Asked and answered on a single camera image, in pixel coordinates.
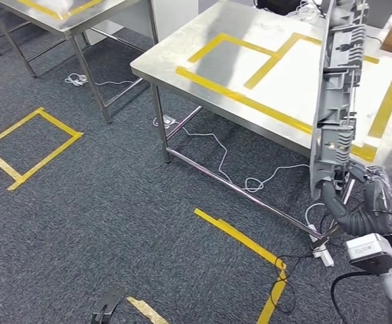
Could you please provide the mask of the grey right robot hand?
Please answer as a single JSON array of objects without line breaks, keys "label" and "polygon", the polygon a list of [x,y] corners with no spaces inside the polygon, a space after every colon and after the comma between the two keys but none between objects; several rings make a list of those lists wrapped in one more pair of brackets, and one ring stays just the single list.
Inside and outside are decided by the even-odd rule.
[{"label": "grey right robot hand", "polygon": [[344,232],[353,236],[371,233],[392,236],[392,183],[381,166],[365,167],[350,162],[346,166],[353,178],[364,184],[364,201],[347,209],[338,198],[331,181],[322,181],[321,198],[328,210]]}]

